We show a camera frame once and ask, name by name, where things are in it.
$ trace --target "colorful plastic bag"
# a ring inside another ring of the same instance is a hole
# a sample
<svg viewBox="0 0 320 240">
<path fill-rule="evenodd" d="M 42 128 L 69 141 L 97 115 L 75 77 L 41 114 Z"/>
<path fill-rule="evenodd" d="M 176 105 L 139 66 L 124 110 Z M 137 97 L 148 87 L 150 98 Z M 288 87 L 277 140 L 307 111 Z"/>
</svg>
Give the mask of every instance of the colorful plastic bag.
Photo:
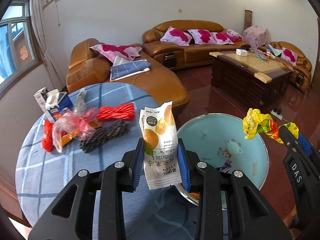
<svg viewBox="0 0 320 240">
<path fill-rule="evenodd" d="M 299 129 L 295 123 L 289 122 L 283 125 L 298 139 Z M 273 121 L 270 114 L 261 114 L 259 109 L 249 108 L 247 116 L 243 119 L 243 131 L 246 134 L 245 139 L 252 139 L 257 133 L 265 133 L 278 143 L 283 143 L 279 137 L 281 126 L 278 126 Z"/>
</svg>

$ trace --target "light blue bowl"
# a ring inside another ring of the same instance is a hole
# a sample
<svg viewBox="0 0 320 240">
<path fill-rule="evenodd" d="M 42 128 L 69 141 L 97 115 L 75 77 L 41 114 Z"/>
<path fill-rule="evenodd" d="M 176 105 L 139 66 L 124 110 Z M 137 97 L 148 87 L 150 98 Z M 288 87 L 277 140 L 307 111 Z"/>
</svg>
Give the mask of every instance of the light blue bowl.
<svg viewBox="0 0 320 240">
<path fill-rule="evenodd" d="M 242 171 L 251 182 L 261 189 L 268 174 L 268 150 L 261 136 L 244 138 L 243 121 L 229 114 L 205 114 L 191 119 L 178 130 L 187 150 L 196 152 L 199 159 L 214 167 L 231 161 L 234 170 Z M 194 204 L 198 201 L 190 196 L 181 185 L 181 194 Z"/>
</svg>

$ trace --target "white carton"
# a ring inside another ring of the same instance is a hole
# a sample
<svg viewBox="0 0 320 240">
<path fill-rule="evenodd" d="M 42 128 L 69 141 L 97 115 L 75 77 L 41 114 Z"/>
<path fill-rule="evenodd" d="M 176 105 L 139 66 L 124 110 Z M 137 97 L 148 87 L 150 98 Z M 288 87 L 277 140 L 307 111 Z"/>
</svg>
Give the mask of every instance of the white carton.
<svg viewBox="0 0 320 240">
<path fill-rule="evenodd" d="M 73 104 L 67 95 L 67 92 L 59 92 L 58 89 L 52 90 L 47 93 L 47 102 L 45 109 L 54 121 L 57 121 L 61 117 L 61 111 L 65 108 L 70 110 L 73 108 Z"/>
<path fill-rule="evenodd" d="M 50 122 L 54 122 L 53 117 L 50 115 L 50 113 L 47 111 L 47 109 L 45 108 L 45 103 L 47 101 L 47 88 L 41 88 L 39 91 L 37 91 L 34 95 L 36 101 L 38 102 L 40 108 L 42 109 L 42 111 L 44 112 L 45 116 L 48 118 L 48 120 Z"/>
</svg>

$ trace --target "candy wrapper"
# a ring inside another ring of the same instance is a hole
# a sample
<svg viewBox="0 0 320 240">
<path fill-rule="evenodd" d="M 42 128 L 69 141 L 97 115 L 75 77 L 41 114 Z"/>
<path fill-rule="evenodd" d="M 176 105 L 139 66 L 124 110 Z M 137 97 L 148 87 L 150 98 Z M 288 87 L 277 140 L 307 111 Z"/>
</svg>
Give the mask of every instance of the candy wrapper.
<svg viewBox="0 0 320 240">
<path fill-rule="evenodd" d="M 298 139 L 299 129 L 295 123 L 289 122 L 283 125 Z M 257 133 L 265 133 L 278 143 L 283 143 L 279 137 L 281 126 L 278 126 L 273 121 L 270 114 L 261 114 L 259 109 L 249 108 L 247 116 L 243 119 L 243 131 L 246 134 L 245 139 L 252 139 Z"/>
<path fill-rule="evenodd" d="M 149 189 L 181 183 L 177 161 L 178 137 L 172 102 L 140 111 L 139 124 L 144 145 L 144 172 Z"/>
</svg>

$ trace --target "window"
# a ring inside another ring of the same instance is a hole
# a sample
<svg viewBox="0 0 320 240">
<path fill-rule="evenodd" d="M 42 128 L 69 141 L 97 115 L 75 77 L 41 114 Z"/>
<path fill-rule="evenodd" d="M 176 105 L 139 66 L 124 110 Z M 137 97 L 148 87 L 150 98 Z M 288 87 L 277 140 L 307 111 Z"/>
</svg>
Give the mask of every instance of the window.
<svg viewBox="0 0 320 240">
<path fill-rule="evenodd" d="M 27 0 L 13 0 L 0 21 L 0 91 L 39 63 Z"/>
</svg>

